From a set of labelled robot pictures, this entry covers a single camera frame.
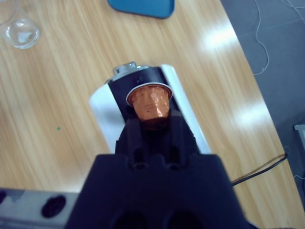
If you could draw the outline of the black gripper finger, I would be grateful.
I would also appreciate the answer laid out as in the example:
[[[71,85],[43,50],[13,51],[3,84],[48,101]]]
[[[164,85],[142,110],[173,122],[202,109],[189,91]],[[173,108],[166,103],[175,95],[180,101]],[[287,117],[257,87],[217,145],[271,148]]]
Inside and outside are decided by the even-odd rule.
[[[198,154],[198,145],[183,114],[170,111],[165,128],[157,131],[155,152],[164,157],[167,165],[187,165],[191,155]]]
[[[128,165],[147,165],[153,154],[153,137],[139,119],[129,119],[116,141],[116,154],[126,156]]]

